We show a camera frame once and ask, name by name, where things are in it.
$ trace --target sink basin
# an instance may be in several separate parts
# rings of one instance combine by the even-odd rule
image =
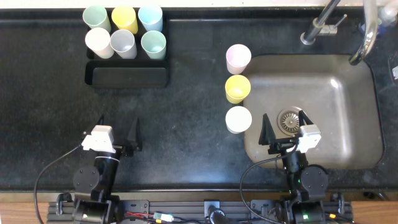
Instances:
[[[244,106],[252,125],[244,147],[253,162],[275,157],[258,145],[262,115],[268,114],[277,138],[297,130],[296,112],[304,110],[322,132],[306,153],[310,164],[329,169],[366,169],[382,157],[383,144],[370,68],[348,63],[346,55],[264,55],[243,72],[251,82]],[[275,167],[273,162],[264,167]]]

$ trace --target faucet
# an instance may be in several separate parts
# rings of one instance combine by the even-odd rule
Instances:
[[[335,35],[337,33],[337,26],[346,18],[346,15],[336,25],[325,25],[325,21],[330,16],[331,12],[336,8],[340,0],[331,0],[329,4],[322,10],[318,18],[315,18],[308,31],[304,32],[300,39],[303,44],[311,45],[315,42],[315,37],[318,35]],[[378,17],[376,0],[363,0],[363,7],[365,13],[366,30],[364,40],[361,46],[349,59],[351,65],[357,65],[367,56],[371,51],[374,41],[377,36]]]

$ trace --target sink drain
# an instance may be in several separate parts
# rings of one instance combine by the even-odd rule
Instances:
[[[279,129],[289,135],[293,136],[299,131],[299,111],[301,109],[292,106],[289,109],[282,110],[278,115],[278,127]]]

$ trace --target yellow cup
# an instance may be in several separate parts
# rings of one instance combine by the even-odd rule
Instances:
[[[233,75],[225,83],[226,99],[230,103],[240,103],[250,93],[251,85],[243,75]]]
[[[119,29],[126,29],[136,34],[138,23],[135,10],[130,6],[119,6],[112,11],[112,21]]]

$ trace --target cup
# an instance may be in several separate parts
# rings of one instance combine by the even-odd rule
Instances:
[[[83,12],[83,20],[92,29],[100,27],[111,32],[108,13],[103,6],[90,6],[86,8]]]
[[[122,58],[137,57],[137,45],[134,35],[128,30],[117,30],[111,36],[111,47]]]
[[[141,45],[151,59],[164,59],[166,56],[166,37],[159,31],[146,32],[141,38]]]
[[[226,99],[230,103],[240,103],[250,93],[251,85],[243,75],[233,75],[225,83]]]
[[[160,6],[144,6],[138,10],[138,18],[147,31],[162,32],[163,12]]]
[[[138,32],[138,23],[135,10],[130,6],[119,6],[112,11],[112,21],[119,29],[126,29],[133,34]]]
[[[250,111],[243,106],[232,107],[225,116],[226,127],[232,134],[239,134],[247,130],[251,121]]]
[[[226,68],[233,74],[241,74],[251,59],[251,52],[243,44],[232,45],[226,51]]]
[[[101,58],[112,57],[114,50],[111,47],[111,36],[104,28],[94,28],[86,34],[86,45]]]

